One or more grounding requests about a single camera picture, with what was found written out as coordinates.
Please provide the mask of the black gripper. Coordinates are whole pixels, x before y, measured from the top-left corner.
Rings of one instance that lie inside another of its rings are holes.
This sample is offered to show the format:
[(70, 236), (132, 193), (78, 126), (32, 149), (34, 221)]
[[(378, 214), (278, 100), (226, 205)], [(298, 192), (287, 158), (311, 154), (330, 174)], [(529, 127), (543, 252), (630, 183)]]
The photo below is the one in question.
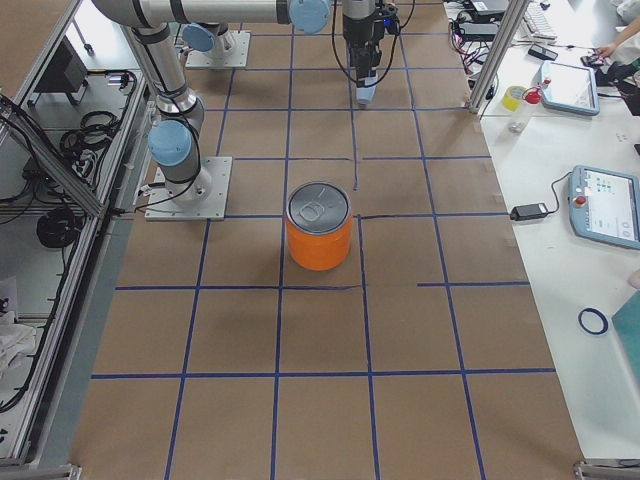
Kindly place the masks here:
[(352, 48), (352, 68), (357, 86), (377, 78), (382, 52), (377, 45), (385, 34), (397, 35), (400, 30), (398, 8), (391, 1), (346, 0), (342, 2), (343, 37)]

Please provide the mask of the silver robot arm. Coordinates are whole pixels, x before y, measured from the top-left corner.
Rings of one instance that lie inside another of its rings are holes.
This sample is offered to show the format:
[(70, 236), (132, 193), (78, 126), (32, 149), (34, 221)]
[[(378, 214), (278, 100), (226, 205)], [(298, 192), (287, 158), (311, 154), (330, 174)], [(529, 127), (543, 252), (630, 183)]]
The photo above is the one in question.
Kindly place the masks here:
[(188, 84), (204, 76), (245, 67), (250, 32), (235, 23), (290, 25), (304, 34), (342, 22), (347, 58), (338, 65), (369, 103), (383, 79), (380, 42), (398, 37), (404, 25), (390, 1), (97, 1), (118, 24), (154, 96), (147, 137), (157, 165), (143, 211), (151, 221), (221, 220), (225, 215), (232, 160), (200, 150), (205, 117), (201, 94)]

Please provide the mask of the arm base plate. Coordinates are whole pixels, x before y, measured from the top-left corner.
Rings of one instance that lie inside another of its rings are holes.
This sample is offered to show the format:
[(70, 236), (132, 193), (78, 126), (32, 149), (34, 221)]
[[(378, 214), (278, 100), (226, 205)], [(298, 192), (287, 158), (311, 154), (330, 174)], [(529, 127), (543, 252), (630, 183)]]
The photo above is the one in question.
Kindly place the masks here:
[(220, 70), (244, 68), (247, 64), (251, 32), (227, 30), (221, 35), (188, 25), (182, 35), (189, 53), (187, 69)]
[(159, 167), (155, 171), (155, 182), (163, 186), (150, 193), (150, 207), (145, 209), (147, 221), (194, 221), (225, 218), (228, 189), (232, 173), (231, 157), (203, 157), (201, 171), (189, 189), (178, 196), (189, 183), (179, 188), (165, 181)]

